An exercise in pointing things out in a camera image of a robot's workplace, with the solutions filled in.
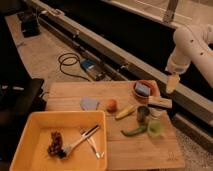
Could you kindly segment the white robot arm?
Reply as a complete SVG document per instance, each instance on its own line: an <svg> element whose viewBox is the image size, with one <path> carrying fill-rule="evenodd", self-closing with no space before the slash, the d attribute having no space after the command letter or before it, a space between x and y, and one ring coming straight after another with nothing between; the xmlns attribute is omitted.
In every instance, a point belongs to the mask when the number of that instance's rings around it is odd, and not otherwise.
<svg viewBox="0 0 213 171"><path fill-rule="evenodd" d="M178 27L173 34L175 48L168 58L165 70L170 73L166 92L171 94L193 63L213 88L213 25L185 25Z"/></svg>

